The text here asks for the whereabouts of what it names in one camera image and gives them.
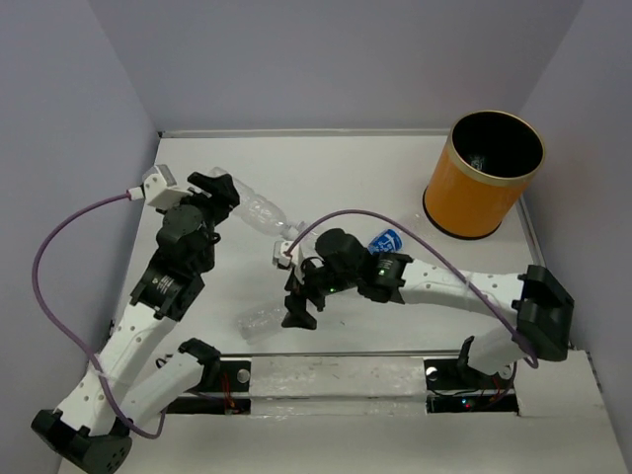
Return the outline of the clear bottle white cap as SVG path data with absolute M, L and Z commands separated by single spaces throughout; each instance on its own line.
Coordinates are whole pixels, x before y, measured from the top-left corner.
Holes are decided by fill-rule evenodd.
M 240 199 L 240 204 L 233 210 L 233 214 L 256 231 L 270 237 L 294 240 L 307 227 L 305 221 L 290 220 L 278 205 L 258 194 L 235 176 L 232 176 L 232 181 Z

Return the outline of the clear plastic bottle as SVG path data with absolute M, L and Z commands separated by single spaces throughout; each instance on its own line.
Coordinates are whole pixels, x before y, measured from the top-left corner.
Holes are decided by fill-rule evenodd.
M 259 307 L 241 315 L 236 327 L 242 339 L 254 345 L 279 333 L 285 314 L 285 308 L 280 305 Z

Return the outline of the blue label plastic bottle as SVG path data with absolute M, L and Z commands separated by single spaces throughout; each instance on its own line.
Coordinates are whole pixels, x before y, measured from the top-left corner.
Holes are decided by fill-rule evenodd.
M 404 247 L 401 233 L 398 229 L 387 228 L 375 236 L 367 245 L 370 254 L 398 253 Z

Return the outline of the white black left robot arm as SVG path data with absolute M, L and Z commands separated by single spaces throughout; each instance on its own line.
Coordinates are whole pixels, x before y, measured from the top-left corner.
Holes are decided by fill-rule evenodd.
M 220 352 L 189 339 L 143 381 L 137 379 L 164 338 L 180 323 L 204 288 L 203 274 L 215 263 L 220 240 L 215 228 L 240 203 L 230 175 L 191 173 L 188 189 L 178 186 L 165 165 L 152 167 L 141 184 L 113 201 L 143 200 L 162 216 L 157 248 L 130 294 L 122 317 L 99 352 L 65 326 L 43 300 L 42 252 L 36 254 L 32 285 L 46 317 L 87 356 L 84 377 L 56 408 L 39 411 L 33 431 L 57 454 L 85 473 L 116 472 L 135 435 L 155 439 L 144 425 L 163 420 L 168 406 L 184 393 L 201 396 L 218 387 L 232 407 L 230 377 Z

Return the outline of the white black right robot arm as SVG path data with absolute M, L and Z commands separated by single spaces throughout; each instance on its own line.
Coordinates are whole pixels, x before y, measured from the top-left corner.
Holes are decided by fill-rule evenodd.
M 323 311 L 328 296 L 354 289 L 375 303 L 435 305 L 494 317 L 499 325 L 470 336 L 454 364 L 456 379 L 476 387 L 523 359 L 531 367 L 567 359 L 575 300 L 545 267 L 522 274 L 465 274 L 409 255 L 371 252 L 340 228 L 321 235 L 305 256 L 295 241 L 278 241 L 273 264 L 287 271 L 284 328 L 313 331 L 308 308 Z

